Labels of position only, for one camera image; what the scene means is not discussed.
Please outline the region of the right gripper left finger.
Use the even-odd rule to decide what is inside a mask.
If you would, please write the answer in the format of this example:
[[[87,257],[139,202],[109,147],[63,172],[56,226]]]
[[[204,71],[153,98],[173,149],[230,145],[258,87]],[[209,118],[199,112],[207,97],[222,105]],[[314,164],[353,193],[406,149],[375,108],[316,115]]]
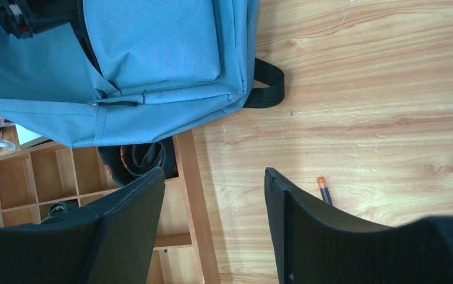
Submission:
[[[164,191],[155,168],[41,224],[0,228],[0,283],[145,283]]]

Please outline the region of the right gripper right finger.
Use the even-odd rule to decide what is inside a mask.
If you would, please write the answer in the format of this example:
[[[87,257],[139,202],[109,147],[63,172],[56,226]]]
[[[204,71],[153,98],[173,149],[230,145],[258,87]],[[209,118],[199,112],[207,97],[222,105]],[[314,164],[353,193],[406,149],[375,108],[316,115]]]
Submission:
[[[453,216],[388,227],[264,174],[280,283],[453,283]]]

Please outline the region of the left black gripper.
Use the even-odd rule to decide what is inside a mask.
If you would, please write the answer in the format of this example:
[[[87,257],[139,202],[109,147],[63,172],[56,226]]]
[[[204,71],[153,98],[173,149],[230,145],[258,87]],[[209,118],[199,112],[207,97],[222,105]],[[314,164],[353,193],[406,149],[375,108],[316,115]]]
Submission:
[[[0,25],[17,39],[31,38],[67,22],[77,14],[78,1],[0,1]]]

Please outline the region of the blue grey backpack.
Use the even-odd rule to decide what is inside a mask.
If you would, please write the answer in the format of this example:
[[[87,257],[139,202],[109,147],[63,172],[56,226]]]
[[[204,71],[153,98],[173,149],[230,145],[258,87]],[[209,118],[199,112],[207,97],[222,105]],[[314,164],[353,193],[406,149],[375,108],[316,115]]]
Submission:
[[[258,1],[78,1],[17,39],[0,25],[0,116],[68,147],[152,143],[284,100],[255,56]]]

